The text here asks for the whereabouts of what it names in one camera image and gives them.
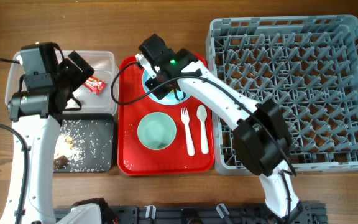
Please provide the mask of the red snack wrapper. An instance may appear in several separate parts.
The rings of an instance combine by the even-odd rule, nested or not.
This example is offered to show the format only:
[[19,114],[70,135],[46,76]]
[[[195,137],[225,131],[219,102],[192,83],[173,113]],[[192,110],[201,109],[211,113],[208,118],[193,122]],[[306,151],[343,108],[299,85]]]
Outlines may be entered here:
[[105,89],[107,83],[97,77],[90,76],[83,85],[87,87],[90,92],[96,95],[100,95],[101,92]]

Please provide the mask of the green bowl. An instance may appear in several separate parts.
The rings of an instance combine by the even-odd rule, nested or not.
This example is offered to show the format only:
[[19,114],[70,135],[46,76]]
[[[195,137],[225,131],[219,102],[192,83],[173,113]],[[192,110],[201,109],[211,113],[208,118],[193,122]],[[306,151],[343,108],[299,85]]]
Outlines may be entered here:
[[144,116],[138,124],[137,136],[147,149],[159,151],[175,140],[177,126],[174,120],[162,112],[153,112]]

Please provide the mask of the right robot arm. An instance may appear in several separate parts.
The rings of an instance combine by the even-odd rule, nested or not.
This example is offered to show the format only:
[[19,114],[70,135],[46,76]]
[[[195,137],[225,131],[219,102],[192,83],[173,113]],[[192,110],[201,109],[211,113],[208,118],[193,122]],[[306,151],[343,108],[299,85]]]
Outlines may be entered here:
[[300,214],[300,200],[290,177],[295,169],[289,161],[291,136],[279,106],[263,103],[237,92],[213,75],[187,49],[174,52],[157,34],[139,46],[137,61],[157,79],[161,88],[172,86],[190,95],[217,114],[232,131],[232,147],[237,158],[259,177],[267,208],[282,222],[291,223]]

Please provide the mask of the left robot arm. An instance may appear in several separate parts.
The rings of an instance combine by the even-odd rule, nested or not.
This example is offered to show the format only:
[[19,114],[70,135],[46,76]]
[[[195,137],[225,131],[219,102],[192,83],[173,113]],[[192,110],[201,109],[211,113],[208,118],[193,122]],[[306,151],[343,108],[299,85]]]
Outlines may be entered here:
[[14,131],[9,193],[1,223],[55,223],[53,157],[63,112],[94,69],[75,51],[67,57],[58,44],[26,45],[20,56],[25,85],[8,102]]

